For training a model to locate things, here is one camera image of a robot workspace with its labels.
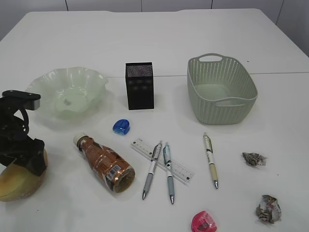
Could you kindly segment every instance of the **blue pencil sharpener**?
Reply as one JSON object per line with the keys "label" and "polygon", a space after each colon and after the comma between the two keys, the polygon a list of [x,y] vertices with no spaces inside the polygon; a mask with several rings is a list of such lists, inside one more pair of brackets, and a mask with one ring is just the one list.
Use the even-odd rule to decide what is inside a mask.
{"label": "blue pencil sharpener", "polygon": [[125,135],[130,130],[130,123],[126,119],[118,120],[115,125],[112,127],[112,130],[116,134]]}

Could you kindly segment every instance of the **crumpled wrapper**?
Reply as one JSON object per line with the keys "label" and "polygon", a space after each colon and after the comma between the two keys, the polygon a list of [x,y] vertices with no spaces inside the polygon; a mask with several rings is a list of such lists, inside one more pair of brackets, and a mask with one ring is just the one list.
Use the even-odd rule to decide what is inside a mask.
{"label": "crumpled wrapper", "polygon": [[261,156],[258,153],[246,153],[246,152],[243,152],[242,156],[244,157],[244,159],[246,160],[246,163],[249,166],[255,167],[256,165],[262,165],[262,166],[266,165],[267,157]]}
{"label": "crumpled wrapper", "polygon": [[274,224],[275,221],[281,220],[281,209],[278,200],[270,195],[262,196],[255,213],[262,222]]}

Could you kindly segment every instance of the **green basket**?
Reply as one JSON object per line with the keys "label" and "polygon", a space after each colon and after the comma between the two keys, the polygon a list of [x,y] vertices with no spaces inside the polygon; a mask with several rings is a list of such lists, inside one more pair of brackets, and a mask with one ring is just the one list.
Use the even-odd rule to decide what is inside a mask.
{"label": "green basket", "polygon": [[[220,61],[200,61],[205,56]],[[236,59],[210,53],[188,62],[188,91],[191,106],[203,124],[240,123],[250,112],[257,90],[250,75]]]}

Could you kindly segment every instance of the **clear plastic ruler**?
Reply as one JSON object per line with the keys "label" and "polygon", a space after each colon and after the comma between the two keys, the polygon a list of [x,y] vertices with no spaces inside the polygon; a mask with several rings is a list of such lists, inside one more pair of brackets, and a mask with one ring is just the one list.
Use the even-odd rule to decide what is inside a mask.
{"label": "clear plastic ruler", "polygon": [[[145,143],[142,139],[136,139],[131,143],[131,146],[134,150],[139,152],[141,155],[146,157],[147,159],[151,160],[152,154],[154,151],[154,147]],[[166,171],[166,167],[164,165],[164,159],[163,159],[163,151],[161,150],[161,154],[158,159],[158,164],[160,168]],[[185,166],[179,164],[175,160],[172,159],[172,173],[173,176],[181,181],[184,184],[189,184],[190,180],[194,176],[194,172],[190,171]]]}

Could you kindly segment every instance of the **basket handle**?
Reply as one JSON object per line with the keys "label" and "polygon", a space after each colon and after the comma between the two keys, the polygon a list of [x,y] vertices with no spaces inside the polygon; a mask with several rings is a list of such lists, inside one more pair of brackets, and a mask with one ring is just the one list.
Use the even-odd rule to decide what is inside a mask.
{"label": "basket handle", "polygon": [[203,57],[221,57],[221,58],[224,58],[225,56],[222,56],[222,55],[217,54],[217,53],[208,53],[208,54],[204,54],[204,55],[201,55],[199,57],[196,57],[196,59],[198,59],[199,62],[208,63],[209,61],[200,61],[199,60],[199,59],[201,59]]}
{"label": "basket handle", "polygon": [[[221,105],[221,102],[225,102],[225,101],[231,101],[231,100],[237,100],[239,102],[243,102],[242,104],[237,104],[237,105]],[[215,101],[216,106],[218,107],[240,107],[240,106],[244,106],[246,104],[248,100],[246,99],[241,99],[241,98],[225,98],[225,99],[220,99]]]}

